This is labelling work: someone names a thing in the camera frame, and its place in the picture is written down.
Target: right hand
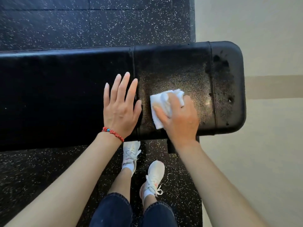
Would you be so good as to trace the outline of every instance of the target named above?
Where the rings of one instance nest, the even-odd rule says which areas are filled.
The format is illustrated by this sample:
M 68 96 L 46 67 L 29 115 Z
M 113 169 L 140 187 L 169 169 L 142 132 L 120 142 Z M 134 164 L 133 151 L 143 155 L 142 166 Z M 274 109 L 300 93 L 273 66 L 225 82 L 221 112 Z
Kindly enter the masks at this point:
M 178 97 L 173 93 L 168 93 L 168 95 L 172 108 L 171 118 L 166 116 L 160 105 L 154 104 L 153 108 L 163 124 L 169 139 L 176 150 L 179 151 L 196 141 L 199 118 L 190 96 L 186 95 L 183 97 L 184 107 L 181 108 Z

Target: dark jeans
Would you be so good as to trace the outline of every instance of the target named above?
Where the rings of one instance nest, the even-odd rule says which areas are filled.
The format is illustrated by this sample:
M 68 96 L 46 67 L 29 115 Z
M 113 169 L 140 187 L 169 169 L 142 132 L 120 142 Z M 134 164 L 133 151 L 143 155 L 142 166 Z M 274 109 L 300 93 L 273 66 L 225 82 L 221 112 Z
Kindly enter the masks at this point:
M 119 193 L 110 193 L 100 202 L 95 211 L 90 227 L 129 227 L 132 221 L 131 205 Z M 155 202 L 145 211 L 142 227 L 177 227 L 172 209 L 164 202 Z

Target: forearm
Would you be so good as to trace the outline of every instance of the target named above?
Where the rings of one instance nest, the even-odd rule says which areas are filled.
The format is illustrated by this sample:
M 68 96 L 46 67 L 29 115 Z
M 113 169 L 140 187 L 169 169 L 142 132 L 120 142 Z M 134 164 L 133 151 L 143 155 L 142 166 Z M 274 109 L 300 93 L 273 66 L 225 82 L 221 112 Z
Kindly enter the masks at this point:
M 267 226 L 198 142 L 192 142 L 178 153 L 203 200 L 213 227 Z
M 81 156 L 7 226 L 75 226 L 121 141 L 98 134 Z

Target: white sock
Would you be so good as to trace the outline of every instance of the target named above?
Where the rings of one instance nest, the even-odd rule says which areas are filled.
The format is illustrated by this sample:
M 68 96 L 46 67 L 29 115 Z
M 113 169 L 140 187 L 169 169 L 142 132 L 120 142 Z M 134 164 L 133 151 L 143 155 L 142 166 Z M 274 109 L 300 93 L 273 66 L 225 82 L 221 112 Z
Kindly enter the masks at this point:
M 147 195 L 153 195 L 154 196 L 154 193 L 151 192 L 149 189 L 147 189 L 146 191 L 143 192 L 143 201 L 145 200 L 146 196 Z
M 122 165 L 122 169 L 126 167 L 131 169 L 132 172 L 134 171 L 134 163 L 125 163 Z

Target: hand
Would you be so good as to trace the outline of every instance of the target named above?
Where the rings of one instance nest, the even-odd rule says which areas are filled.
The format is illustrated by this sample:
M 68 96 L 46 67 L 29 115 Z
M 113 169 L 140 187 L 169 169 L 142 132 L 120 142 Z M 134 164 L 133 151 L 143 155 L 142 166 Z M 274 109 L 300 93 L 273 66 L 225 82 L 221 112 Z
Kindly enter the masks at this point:
M 136 94 L 138 79 L 134 79 L 131 83 L 125 99 L 126 87 L 129 82 L 129 77 L 129 72 L 125 73 L 122 81 L 120 74 L 116 76 L 111 90 L 110 98 L 109 84 L 106 83 L 103 99 L 104 126 L 117 132 L 124 139 L 133 131 L 142 111 L 141 100 L 138 100 L 134 106 L 134 97 Z
M 173 93 L 168 93 L 168 95 L 172 107 L 171 118 L 166 116 L 160 105 L 155 104 L 153 108 L 178 151 L 196 141 L 199 118 L 190 96 L 184 96 L 184 107 L 181 108 L 178 97 Z

